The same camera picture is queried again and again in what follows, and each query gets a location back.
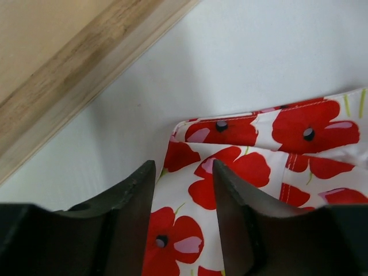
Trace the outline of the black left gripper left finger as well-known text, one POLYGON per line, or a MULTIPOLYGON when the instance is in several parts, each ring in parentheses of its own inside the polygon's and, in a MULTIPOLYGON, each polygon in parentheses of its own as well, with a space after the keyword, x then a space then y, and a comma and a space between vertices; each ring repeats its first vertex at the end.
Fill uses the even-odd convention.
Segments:
POLYGON ((68 210, 1 205, 2 275, 140 275, 155 187, 152 160, 68 210))

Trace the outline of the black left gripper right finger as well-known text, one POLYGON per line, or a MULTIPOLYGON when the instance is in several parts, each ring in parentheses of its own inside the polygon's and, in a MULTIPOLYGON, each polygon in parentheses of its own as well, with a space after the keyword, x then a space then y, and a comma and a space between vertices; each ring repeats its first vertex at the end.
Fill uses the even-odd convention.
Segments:
POLYGON ((226 275, 366 275, 367 205, 290 206, 219 160, 213 186, 226 275))

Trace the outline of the red poppy print skirt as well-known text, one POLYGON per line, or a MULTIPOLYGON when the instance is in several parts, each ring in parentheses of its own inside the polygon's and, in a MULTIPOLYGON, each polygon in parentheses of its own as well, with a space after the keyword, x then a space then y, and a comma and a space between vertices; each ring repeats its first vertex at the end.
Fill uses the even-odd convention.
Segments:
POLYGON ((155 186, 143 275, 226 275, 216 160, 296 208, 367 205, 367 89, 178 124, 155 186))

